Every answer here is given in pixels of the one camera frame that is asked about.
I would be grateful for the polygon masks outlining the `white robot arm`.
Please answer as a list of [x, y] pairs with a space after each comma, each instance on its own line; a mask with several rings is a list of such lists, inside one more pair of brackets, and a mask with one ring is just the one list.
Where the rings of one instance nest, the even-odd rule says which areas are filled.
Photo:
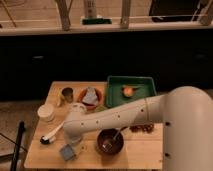
[[92, 114], [74, 109], [63, 130], [78, 141], [87, 132], [148, 123], [163, 125], [163, 171], [213, 171], [213, 98], [196, 87], [179, 87]]

